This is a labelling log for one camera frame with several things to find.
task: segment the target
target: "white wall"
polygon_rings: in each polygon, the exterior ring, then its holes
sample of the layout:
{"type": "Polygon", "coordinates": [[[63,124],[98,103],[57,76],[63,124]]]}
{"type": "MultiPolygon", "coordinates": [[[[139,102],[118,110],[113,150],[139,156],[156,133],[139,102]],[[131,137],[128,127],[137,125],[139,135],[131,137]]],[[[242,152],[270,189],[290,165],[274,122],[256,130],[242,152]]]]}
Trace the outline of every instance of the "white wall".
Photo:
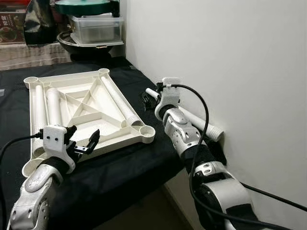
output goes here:
{"type": "MultiPolygon", "coordinates": [[[[225,130],[228,169],[239,180],[307,206],[306,4],[304,0],[130,0],[126,56],[153,82],[180,77],[225,130]]],[[[182,91],[182,103],[203,116],[182,91]]],[[[190,210],[185,173],[168,187],[190,210]]],[[[306,214],[252,195],[263,221],[295,230],[306,214]]]]}

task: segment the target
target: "wire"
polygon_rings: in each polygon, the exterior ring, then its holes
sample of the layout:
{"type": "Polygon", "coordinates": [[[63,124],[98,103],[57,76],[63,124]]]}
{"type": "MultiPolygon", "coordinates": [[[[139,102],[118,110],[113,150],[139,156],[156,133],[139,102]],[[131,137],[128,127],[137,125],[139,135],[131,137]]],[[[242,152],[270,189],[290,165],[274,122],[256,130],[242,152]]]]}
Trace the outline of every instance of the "wire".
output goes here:
{"type": "Polygon", "coordinates": [[[291,206],[293,206],[293,207],[296,207],[296,208],[298,208],[298,209],[300,209],[300,210],[303,210],[303,211],[307,212],[307,207],[302,206],[302,205],[300,205],[300,204],[298,204],[298,203],[295,203],[295,202],[292,202],[292,201],[290,201],[290,200],[284,199],[284,198],[282,198],[282,197],[280,197],[280,196],[277,196],[277,195],[274,195],[274,194],[265,192],[265,191],[260,190],[260,189],[258,189],[258,188],[255,188],[255,187],[252,187],[252,186],[250,186],[250,185],[247,185],[247,184],[245,184],[245,183],[242,183],[242,182],[241,182],[241,184],[242,184],[245,188],[247,188],[247,189],[249,189],[249,190],[252,190],[252,191],[254,191],[254,192],[256,192],[256,193],[260,193],[260,194],[262,194],[262,195],[271,197],[271,198],[273,198],[273,199],[275,199],[275,200],[279,200],[279,201],[281,201],[281,202],[283,202],[283,203],[286,203],[286,204],[288,204],[288,205],[291,205],[291,206]]]}
{"type": "Polygon", "coordinates": [[[204,99],[202,98],[202,96],[196,91],[194,90],[193,88],[189,87],[189,86],[186,86],[186,85],[181,85],[181,84],[173,84],[171,85],[171,87],[180,87],[180,88],[184,88],[184,89],[187,89],[187,90],[190,90],[191,92],[193,92],[194,94],[196,94],[198,96],[198,98],[201,100],[204,108],[205,108],[205,113],[206,113],[206,117],[205,117],[205,127],[203,129],[203,132],[201,134],[201,138],[198,142],[198,146],[197,146],[197,150],[196,150],[196,153],[194,154],[194,157],[193,157],[193,161],[192,161],[192,169],[191,169],[191,172],[190,172],[190,175],[189,175],[189,188],[190,188],[190,192],[192,194],[192,197],[193,199],[199,203],[204,209],[206,209],[207,211],[211,212],[211,213],[214,213],[224,219],[228,219],[228,220],[233,220],[233,221],[236,221],[236,222],[240,222],[240,223],[245,223],[245,224],[250,224],[250,225],[258,225],[258,226],[263,226],[263,227],[266,227],[266,228],[269,228],[269,229],[274,229],[274,230],[290,230],[288,228],[285,228],[285,227],[282,227],[282,226],[279,226],[279,225],[275,225],[275,224],[270,224],[270,223],[267,223],[267,222],[262,222],[262,221],[254,221],[254,220],[249,220],[249,219],[244,219],[244,218],[239,218],[239,217],[235,217],[235,216],[230,216],[228,214],[225,214],[225,213],[222,213],[222,212],[219,212],[219,211],[216,211],[215,209],[213,208],[210,208],[209,206],[205,205],[202,201],[200,201],[197,196],[195,195],[195,192],[193,190],[193,183],[192,183],[192,179],[193,179],[193,172],[195,170],[195,159],[196,159],[196,155],[198,154],[198,151],[199,151],[199,147],[202,143],[202,140],[203,140],[203,137],[207,131],[207,128],[208,128],[208,124],[209,124],[209,110],[208,110],[208,106],[206,104],[206,102],[204,101],[204,99]]]}
{"type": "Polygon", "coordinates": [[[5,199],[4,199],[4,193],[3,193],[3,189],[2,189],[2,168],[1,168],[1,163],[2,163],[2,158],[4,155],[5,150],[13,143],[21,141],[21,140],[27,140],[27,139],[32,139],[32,138],[36,138],[37,134],[32,135],[32,136],[28,136],[28,137],[22,137],[22,138],[16,138],[13,139],[11,141],[9,141],[8,143],[6,143],[0,153],[0,201],[1,201],[1,208],[2,208],[2,229],[6,230],[6,222],[7,222],[7,215],[6,215],[6,205],[5,205],[5,199]]]}

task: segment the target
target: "plastic rod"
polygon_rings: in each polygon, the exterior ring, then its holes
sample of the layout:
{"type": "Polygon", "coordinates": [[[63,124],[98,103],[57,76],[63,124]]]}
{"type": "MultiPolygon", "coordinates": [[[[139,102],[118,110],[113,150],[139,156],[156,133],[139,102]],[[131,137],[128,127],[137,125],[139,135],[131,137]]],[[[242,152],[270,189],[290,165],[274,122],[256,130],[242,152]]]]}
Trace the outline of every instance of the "plastic rod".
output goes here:
{"type": "MultiPolygon", "coordinates": [[[[150,96],[152,96],[154,99],[158,99],[159,93],[156,91],[147,88],[146,93],[148,93],[150,96]]],[[[187,119],[198,129],[203,130],[205,127],[205,121],[197,116],[195,116],[193,113],[189,112],[188,110],[182,108],[181,106],[178,107],[185,116],[187,116],[187,119]]],[[[206,135],[210,137],[213,141],[219,141],[222,137],[222,134],[224,133],[223,130],[221,130],[218,127],[208,125],[206,135]]]]}
{"type": "Polygon", "coordinates": [[[59,106],[59,91],[55,88],[47,90],[47,104],[50,125],[62,125],[61,109],[59,106]]]}
{"type": "MultiPolygon", "coordinates": [[[[34,132],[37,133],[41,128],[47,125],[46,109],[44,100],[43,86],[37,85],[35,87],[35,116],[34,116],[34,132]]],[[[43,140],[35,138],[33,141],[33,153],[40,156],[44,153],[43,140]]]]}
{"type": "Polygon", "coordinates": [[[111,97],[115,101],[115,103],[118,106],[118,108],[120,109],[120,111],[123,113],[124,117],[127,120],[127,123],[130,126],[141,126],[142,121],[138,118],[138,116],[136,116],[131,111],[131,109],[127,106],[127,104],[124,102],[124,100],[118,95],[116,90],[113,88],[113,85],[110,82],[110,80],[105,76],[101,76],[101,81],[105,85],[106,89],[110,93],[111,97]]]}

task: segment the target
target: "floor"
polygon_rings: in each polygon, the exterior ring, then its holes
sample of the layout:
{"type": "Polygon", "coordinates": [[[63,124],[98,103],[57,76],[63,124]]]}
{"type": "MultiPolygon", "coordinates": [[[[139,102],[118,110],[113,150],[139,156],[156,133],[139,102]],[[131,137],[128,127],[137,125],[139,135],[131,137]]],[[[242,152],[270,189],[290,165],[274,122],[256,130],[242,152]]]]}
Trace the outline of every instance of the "floor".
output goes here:
{"type": "Polygon", "coordinates": [[[189,230],[158,189],[94,230],[189,230]]]}

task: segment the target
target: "black tablecloth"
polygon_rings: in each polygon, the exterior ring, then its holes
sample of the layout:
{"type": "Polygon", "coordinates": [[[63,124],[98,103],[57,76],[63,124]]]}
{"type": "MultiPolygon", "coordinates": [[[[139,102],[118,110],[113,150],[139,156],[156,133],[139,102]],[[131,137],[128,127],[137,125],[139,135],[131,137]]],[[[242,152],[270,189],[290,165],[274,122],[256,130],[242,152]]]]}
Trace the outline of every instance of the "black tablecloth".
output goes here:
{"type": "MultiPolygon", "coordinates": [[[[67,63],[0,72],[0,147],[28,136],[29,91],[23,79],[104,68],[91,63],[67,63]]],[[[111,219],[175,176],[182,165],[162,123],[145,112],[139,94],[153,83],[130,66],[111,69],[110,76],[143,122],[155,128],[151,144],[137,143],[77,165],[65,178],[51,207],[49,229],[87,230],[111,219]]],[[[22,166],[29,160],[30,141],[12,145],[2,162],[3,187],[9,214],[24,181],[22,166]]]]}

